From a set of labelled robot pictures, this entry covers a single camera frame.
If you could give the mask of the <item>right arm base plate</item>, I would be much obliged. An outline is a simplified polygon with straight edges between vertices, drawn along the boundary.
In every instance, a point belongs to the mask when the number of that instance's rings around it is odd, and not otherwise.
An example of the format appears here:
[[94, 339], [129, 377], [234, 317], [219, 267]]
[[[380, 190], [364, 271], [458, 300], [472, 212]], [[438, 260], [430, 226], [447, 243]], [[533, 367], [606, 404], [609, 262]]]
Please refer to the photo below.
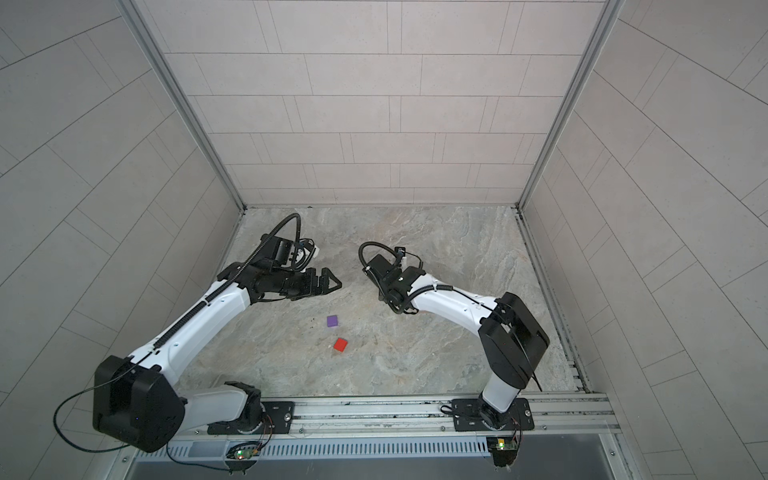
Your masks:
[[532, 431], [535, 428], [527, 399], [516, 398], [505, 413], [486, 406], [480, 398], [453, 399], [440, 412], [450, 416], [457, 432]]

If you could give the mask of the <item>red wood cube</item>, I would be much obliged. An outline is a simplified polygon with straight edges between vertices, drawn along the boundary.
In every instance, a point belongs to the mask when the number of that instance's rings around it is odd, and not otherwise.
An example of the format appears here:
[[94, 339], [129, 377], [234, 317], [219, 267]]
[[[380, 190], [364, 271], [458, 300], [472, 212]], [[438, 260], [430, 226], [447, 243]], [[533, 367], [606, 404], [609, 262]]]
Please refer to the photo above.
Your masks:
[[348, 341], [343, 338], [338, 338], [334, 344], [334, 349], [343, 352], [348, 345]]

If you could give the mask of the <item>left controller board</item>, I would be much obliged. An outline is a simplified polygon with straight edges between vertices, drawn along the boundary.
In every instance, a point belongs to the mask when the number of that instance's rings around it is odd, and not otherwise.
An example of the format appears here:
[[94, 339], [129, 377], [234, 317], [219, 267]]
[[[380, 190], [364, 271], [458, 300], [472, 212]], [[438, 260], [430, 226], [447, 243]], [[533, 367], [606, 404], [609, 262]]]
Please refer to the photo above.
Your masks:
[[226, 458], [232, 461], [251, 461], [260, 455], [263, 443], [250, 441], [232, 446], [226, 453]]

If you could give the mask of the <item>right controller board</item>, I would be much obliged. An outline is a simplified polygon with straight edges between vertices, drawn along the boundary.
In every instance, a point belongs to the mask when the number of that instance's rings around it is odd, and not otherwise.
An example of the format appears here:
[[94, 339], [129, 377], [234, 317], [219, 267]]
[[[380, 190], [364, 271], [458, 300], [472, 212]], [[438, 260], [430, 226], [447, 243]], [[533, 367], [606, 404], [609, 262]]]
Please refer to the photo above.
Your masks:
[[511, 467], [518, 456], [520, 441], [515, 437], [487, 437], [487, 450], [495, 467]]

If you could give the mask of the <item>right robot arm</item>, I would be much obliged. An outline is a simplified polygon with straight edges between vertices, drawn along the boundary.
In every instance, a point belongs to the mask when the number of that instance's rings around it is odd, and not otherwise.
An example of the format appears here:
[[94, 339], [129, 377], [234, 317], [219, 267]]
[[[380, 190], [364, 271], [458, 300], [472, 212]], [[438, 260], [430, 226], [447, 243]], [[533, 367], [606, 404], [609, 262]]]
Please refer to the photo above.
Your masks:
[[535, 378], [550, 345], [543, 327], [515, 294], [482, 296], [438, 280], [426, 273], [422, 263], [404, 268], [403, 248], [384, 248], [392, 261], [380, 253], [367, 260], [364, 250], [379, 245], [365, 242], [358, 249], [362, 270], [377, 287], [379, 299], [396, 314], [432, 313], [475, 334], [491, 368], [477, 415], [493, 430], [512, 426], [513, 402]]

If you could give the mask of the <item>controller board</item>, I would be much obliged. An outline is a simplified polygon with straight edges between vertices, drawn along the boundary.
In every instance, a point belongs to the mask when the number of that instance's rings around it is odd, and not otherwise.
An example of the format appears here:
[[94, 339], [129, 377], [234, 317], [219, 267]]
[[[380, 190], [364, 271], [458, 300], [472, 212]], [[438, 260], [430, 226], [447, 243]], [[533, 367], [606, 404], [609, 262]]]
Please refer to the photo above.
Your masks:
[[232, 446], [226, 453], [226, 458], [232, 461], [251, 461], [260, 455], [263, 443], [250, 441]]
[[520, 441], [515, 437], [487, 437], [487, 450], [495, 467], [511, 467], [518, 456]]

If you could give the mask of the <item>vent grille strip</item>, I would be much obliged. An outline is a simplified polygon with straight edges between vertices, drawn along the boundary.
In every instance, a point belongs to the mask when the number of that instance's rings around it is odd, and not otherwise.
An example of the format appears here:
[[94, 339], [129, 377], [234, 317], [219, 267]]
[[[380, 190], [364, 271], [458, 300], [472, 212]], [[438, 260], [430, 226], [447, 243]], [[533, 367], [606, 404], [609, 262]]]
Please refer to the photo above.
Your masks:
[[[141, 462], [216, 462], [234, 447], [235, 441], [176, 441], [154, 453], [139, 452]], [[316, 438], [273, 439], [257, 455], [263, 460], [384, 459], [384, 458], [465, 458], [488, 457], [484, 437], [412, 438]]]

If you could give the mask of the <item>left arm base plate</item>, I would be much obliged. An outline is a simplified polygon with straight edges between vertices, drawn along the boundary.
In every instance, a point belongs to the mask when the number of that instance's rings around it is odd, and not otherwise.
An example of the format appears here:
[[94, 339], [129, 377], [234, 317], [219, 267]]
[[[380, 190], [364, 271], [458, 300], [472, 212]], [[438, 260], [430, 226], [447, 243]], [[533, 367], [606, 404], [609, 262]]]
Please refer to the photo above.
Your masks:
[[294, 413], [294, 402], [250, 402], [240, 416], [231, 421], [209, 424], [209, 435], [287, 434]]

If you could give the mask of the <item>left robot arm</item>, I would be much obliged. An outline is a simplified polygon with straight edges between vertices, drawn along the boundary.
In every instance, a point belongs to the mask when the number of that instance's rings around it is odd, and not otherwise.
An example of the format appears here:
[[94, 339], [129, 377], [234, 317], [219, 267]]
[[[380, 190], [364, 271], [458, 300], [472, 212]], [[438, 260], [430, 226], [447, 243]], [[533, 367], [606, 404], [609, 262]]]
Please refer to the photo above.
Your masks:
[[341, 281], [309, 262], [311, 239], [263, 235], [245, 262], [222, 270], [198, 302], [145, 345], [107, 357], [94, 375], [93, 428], [144, 452], [164, 447], [178, 432], [251, 434], [266, 426], [258, 388], [227, 381], [188, 393], [175, 385], [197, 354], [240, 313], [258, 303], [332, 293]]

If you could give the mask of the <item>aluminium mounting rail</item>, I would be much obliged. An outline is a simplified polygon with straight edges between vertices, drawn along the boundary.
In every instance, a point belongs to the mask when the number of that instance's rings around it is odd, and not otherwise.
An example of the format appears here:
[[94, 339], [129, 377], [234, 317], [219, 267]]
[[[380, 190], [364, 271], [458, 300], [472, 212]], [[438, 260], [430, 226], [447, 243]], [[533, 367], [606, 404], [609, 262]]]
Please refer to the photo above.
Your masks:
[[[281, 439], [332, 437], [428, 437], [428, 436], [512, 436], [514, 434], [603, 434], [620, 431], [619, 422], [604, 394], [534, 393], [527, 399], [535, 428], [532, 431], [457, 432], [450, 416], [440, 412], [442, 405], [467, 395], [450, 398], [438, 396], [380, 397], [295, 397], [266, 398], [261, 402], [294, 402], [293, 420], [287, 434], [273, 434]], [[151, 439], [164, 446], [171, 440], [192, 436], [264, 439], [268, 435], [209, 435], [209, 420], [187, 417], [181, 426], [167, 433], [167, 419], [150, 427]]]

